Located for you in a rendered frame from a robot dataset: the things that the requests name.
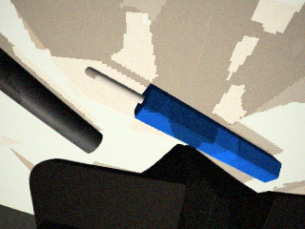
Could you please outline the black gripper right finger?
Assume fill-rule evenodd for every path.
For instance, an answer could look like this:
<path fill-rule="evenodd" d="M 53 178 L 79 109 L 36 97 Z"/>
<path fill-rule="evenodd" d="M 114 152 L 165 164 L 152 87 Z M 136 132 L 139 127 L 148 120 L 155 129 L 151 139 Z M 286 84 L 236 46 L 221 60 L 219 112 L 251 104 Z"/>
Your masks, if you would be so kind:
<path fill-rule="evenodd" d="M 185 145 L 186 229 L 305 229 L 305 195 L 256 192 Z"/>

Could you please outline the black cylinder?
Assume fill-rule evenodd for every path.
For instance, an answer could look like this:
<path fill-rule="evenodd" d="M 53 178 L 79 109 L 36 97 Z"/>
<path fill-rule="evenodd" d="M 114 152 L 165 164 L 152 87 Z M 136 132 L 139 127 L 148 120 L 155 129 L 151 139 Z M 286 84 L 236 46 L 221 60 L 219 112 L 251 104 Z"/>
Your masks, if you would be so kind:
<path fill-rule="evenodd" d="M 0 91 L 87 154 L 101 145 L 103 134 L 21 67 L 1 47 Z"/>

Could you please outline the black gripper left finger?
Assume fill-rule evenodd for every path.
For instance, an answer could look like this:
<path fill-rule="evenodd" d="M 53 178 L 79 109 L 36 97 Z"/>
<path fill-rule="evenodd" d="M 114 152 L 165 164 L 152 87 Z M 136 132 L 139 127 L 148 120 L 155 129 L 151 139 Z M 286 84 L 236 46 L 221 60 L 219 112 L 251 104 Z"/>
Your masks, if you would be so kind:
<path fill-rule="evenodd" d="M 187 151 L 176 144 L 141 173 L 64 158 L 30 172 L 36 228 L 43 220 L 79 229 L 178 229 Z"/>

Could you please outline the blue stylus with white tip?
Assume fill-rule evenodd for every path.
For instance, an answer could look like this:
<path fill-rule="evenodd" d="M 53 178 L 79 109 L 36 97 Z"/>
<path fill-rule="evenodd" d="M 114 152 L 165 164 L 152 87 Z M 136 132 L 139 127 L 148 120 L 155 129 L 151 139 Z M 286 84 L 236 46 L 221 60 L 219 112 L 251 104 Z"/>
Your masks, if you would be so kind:
<path fill-rule="evenodd" d="M 136 119 L 262 182 L 278 179 L 282 164 L 274 156 L 152 83 L 140 94 L 92 67 L 85 73 L 138 102 Z"/>

